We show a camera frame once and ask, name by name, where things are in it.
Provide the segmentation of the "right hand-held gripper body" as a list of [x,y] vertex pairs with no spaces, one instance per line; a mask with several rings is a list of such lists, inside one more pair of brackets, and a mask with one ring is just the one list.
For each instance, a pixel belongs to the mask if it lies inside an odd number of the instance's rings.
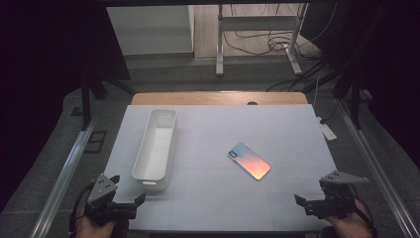
[[339,171],[332,171],[319,180],[325,198],[309,200],[312,206],[305,207],[318,209],[324,217],[334,216],[340,219],[348,217],[356,209],[355,194],[352,186],[356,183],[369,183],[366,177],[358,177]]

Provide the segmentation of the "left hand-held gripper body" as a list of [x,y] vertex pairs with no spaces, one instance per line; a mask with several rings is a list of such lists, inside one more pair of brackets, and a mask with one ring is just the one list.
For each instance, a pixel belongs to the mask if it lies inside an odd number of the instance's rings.
[[134,219],[137,215],[135,203],[116,203],[113,198],[117,191],[117,184],[101,174],[84,205],[85,215],[93,222],[111,222]]

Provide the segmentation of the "white plastic storage bin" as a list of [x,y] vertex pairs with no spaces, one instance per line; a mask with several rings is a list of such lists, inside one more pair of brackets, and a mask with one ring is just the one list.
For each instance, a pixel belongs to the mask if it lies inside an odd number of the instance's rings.
[[132,170],[132,177],[148,192],[160,192],[169,185],[176,144],[177,113],[154,109]]

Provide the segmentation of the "iridescent pink blue phone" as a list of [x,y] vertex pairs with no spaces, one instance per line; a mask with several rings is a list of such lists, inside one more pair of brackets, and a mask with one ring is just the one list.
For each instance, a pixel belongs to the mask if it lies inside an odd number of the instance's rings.
[[256,180],[261,180],[271,166],[244,143],[238,143],[229,152],[228,157],[242,167]]

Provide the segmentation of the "person's right hand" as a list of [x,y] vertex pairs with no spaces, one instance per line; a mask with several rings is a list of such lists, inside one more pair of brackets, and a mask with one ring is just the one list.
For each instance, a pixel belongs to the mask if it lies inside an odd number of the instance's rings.
[[325,220],[332,224],[339,238],[373,238],[367,223],[355,212],[344,219],[329,216]]

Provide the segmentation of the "person's left hand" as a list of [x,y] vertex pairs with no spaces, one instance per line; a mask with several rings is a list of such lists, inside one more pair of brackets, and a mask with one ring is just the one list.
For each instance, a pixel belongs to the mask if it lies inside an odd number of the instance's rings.
[[96,225],[89,218],[83,216],[76,224],[76,238],[111,238],[115,222],[107,222],[102,226]]

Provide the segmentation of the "white power strip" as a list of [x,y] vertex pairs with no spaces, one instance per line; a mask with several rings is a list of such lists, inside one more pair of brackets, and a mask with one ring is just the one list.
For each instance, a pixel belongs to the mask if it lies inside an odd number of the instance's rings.
[[321,117],[318,117],[317,120],[319,122],[319,126],[320,126],[320,129],[321,129],[321,132],[323,133],[325,139],[328,142],[335,141],[337,139],[337,136],[330,129],[330,127],[323,121],[323,119]]

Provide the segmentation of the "white table cover sheet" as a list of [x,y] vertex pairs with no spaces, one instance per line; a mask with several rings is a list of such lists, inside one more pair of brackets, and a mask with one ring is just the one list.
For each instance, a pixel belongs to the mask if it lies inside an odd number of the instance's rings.
[[[148,195],[130,227],[144,231],[314,231],[294,195],[320,199],[335,169],[309,104],[174,106],[176,145],[167,189]],[[268,162],[256,180],[228,157],[244,143]]]

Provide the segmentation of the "black metal stand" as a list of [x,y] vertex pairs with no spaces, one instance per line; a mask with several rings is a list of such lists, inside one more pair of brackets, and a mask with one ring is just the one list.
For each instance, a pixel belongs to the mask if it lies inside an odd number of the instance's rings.
[[87,76],[83,76],[81,78],[81,102],[83,117],[83,124],[81,127],[82,131],[86,131],[89,124],[93,121],[90,107],[90,93],[93,93],[94,97],[99,100],[106,98],[107,91],[102,83],[102,80],[105,80],[112,85],[126,91],[130,95],[135,95],[138,93],[138,91],[134,88],[112,77],[101,76],[99,79],[90,79]]
[[350,119],[354,126],[361,130],[360,124],[360,104],[362,79],[355,67],[346,66],[340,72],[340,78],[333,88],[335,98],[342,99],[347,93],[350,93]]

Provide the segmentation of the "black curtain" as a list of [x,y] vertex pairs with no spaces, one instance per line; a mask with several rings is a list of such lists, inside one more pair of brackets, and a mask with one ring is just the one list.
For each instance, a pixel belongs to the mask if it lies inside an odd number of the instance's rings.
[[369,109],[420,169],[420,0],[347,0],[308,5],[301,36],[339,68],[367,35],[368,23],[385,8],[356,68],[333,89],[344,96],[353,80],[371,95]]
[[64,97],[130,78],[107,8],[89,0],[0,0],[0,212],[50,137]]

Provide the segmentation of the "wooden table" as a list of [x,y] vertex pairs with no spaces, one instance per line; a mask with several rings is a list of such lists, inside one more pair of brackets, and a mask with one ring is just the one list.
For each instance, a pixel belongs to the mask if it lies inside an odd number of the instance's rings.
[[291,105],[307,104],[301,92],[148,92],[134,95],[132,105]]

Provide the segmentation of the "white cabinet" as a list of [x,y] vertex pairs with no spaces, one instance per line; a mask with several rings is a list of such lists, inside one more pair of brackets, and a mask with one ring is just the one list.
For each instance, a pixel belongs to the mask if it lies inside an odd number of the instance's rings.
[[190,7],[108,7],[124,56],[193,52]]

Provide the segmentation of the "aluminium floor rail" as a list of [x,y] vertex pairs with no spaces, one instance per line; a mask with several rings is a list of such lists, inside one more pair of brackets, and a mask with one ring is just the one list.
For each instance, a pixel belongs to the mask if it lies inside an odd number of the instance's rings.
[[90,122],[79,132],[69,155],[61,169],[57,180],[54,183],[52,191],[43,207],[43,210],[30,234],[30,238],[46,238],[58,208],[64,198],[65,192],[74,175],[75,169],[84,152],[85,146],[92,134],[97,122],[97,117],[93,116]]
[[350,116],[350,109],[343,102],[339,102],[340,114],[344,118],[354,140],[356,141],[364,160],[374,177],[374,180],[386,200],[405,238],[420,238],[420,229],[414,224],[411,214],[406,208],[389,178],[380,165],[373,149],[368,143],[363,131],[358,129]]

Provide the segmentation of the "black frame on floor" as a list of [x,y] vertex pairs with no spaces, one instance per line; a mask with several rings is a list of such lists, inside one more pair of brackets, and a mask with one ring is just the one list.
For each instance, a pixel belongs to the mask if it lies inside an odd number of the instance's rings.
[[86,154],[99,154],[106,138],[106,131],[94,131],[91,133],[84,152]]

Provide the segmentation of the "grey metal desk frame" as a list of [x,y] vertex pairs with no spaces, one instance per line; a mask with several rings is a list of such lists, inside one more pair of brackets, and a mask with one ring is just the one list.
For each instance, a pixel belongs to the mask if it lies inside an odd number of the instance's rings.
[[223,43],[224,32],[234,31],[292,31],[290,43],[284,50],[295,75],[302,70],[295,56],[295,45],[301,28],[307,3],[303,3],[296,16],[240,16],[224,17],[222,5],[218,6],[218,43],[216,54],[216,75],[224,74]]

